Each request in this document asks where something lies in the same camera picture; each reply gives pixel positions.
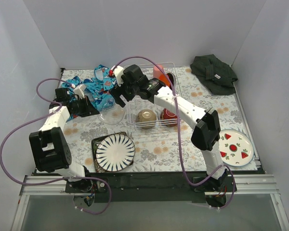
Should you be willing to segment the orange round plate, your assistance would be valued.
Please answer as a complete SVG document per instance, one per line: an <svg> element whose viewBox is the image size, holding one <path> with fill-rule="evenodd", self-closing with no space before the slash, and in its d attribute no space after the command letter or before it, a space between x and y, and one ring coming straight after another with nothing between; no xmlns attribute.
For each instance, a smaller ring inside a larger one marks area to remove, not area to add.
<svg viewBox="0 0 289 231"><path fill-rule="evenodd" d="M170 87L170 86L171 86L171 84L170 84L169 80L166 78L166 76L165 76L165 75L160 75L160 76L159 76L159 80L160 80L160 81L162 81L163 83L165 83L165 84L166 84L166 86L168 86L168 87Z"/></svg>

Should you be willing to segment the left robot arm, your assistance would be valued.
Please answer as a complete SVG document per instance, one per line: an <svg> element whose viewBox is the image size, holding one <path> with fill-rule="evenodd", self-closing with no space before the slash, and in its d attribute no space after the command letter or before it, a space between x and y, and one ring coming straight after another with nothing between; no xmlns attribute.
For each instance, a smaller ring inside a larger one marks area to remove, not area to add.
<svg viewBox="0 0 289 231"><path fill-rule="evenodd" d="M72 161L63 130L70 116L87 117L99 114L85 95L85 89L83 84L75 87L72 92L68 88L56 89L56 98L49 106L51 116L39 131L29 135L36 169L66 177L71 187L84 193L93 188L93 181L88 178L89 171L85 166Z"/></svg>

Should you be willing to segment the black round plate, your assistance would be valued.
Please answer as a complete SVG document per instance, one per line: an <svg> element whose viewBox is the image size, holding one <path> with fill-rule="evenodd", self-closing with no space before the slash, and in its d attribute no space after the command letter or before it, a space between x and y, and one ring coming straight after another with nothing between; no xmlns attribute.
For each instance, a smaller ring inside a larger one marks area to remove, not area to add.
<svg viewBox="0 0 289 231"><path fill-rule="evenodd" d="M172 85L175 87L175 84L176 84L175 75L173 73L167 73L167 76L169 80L171 81Z"/></svg>

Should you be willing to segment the red bowl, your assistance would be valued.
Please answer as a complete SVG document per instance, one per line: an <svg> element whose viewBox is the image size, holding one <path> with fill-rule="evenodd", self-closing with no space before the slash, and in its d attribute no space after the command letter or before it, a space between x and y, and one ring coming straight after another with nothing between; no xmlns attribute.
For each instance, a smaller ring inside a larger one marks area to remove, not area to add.
<svg viewBox="0 0 289 231"><path fill-rule="evenodd" d="M160 120L162 124L167 127L174 127L177 126L177 115L169 111L168 109L164 108L160 114Z"/></svg>

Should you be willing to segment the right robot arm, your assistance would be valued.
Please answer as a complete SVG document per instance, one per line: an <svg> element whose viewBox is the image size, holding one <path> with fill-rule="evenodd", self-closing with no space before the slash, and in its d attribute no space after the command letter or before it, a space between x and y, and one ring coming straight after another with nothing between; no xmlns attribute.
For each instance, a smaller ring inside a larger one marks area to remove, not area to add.
<svg viewBox="0 0 289 231"><path fill-rule="evenodd" d="M207 177L200 182L188 183L193 187L203 185L206 190L219 191L226 185L227 168L219 150L220 121L216 110L199 108L176 94L174 87L168 87L158 78L148 79L137 65L127 68L114 66L109 75L116 78L116 85L110 90L116 104L125 107L125 103L135 96L161 106L174 113L178 119L187 123L193 134L192 144L204 157Z"/></svg>

